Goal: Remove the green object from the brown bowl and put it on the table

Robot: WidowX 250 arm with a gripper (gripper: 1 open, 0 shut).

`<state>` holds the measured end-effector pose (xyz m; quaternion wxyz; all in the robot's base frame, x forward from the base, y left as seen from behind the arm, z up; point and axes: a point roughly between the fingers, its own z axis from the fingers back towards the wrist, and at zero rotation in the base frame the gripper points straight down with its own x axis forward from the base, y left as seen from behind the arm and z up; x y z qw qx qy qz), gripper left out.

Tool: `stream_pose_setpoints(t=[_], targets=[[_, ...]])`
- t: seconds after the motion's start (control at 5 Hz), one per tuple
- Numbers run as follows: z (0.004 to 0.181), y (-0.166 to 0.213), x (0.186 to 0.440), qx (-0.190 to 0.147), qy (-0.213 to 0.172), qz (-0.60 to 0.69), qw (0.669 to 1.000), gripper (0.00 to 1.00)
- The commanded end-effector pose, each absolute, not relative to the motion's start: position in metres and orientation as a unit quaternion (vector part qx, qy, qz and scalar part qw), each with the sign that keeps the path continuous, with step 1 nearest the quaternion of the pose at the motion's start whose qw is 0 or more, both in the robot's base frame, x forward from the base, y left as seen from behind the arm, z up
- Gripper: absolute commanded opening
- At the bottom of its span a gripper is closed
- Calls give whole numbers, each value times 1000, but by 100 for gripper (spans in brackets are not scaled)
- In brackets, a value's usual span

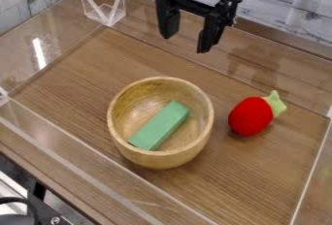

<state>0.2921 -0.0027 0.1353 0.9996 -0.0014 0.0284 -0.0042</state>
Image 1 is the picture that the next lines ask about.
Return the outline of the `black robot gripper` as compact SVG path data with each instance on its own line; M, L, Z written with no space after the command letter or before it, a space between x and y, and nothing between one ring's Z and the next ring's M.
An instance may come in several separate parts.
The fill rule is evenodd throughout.
M158 29L162 37L170 39L179 31L179 8L207 14L203 29L198 34L197 52L205 53L219 42L225 28L233 26L237 6L242 0L155 0Z

